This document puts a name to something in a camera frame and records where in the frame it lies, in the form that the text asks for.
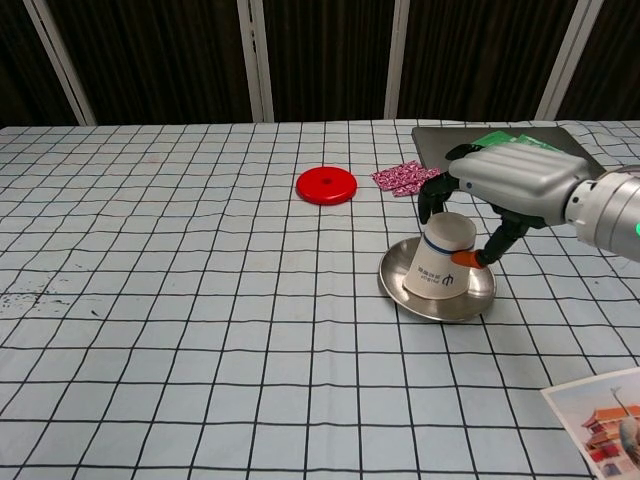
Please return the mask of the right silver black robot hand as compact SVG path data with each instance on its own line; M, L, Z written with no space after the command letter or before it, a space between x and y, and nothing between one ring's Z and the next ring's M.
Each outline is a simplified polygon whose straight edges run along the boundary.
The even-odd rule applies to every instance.
M445 159L448 167L420 188L420 223L443 212L457 190L488 203L501 225L483 248L452 255L454 263L479 269L499 260L530 229L566 224L574 190L605 173L592 158L517 142L461 144Z

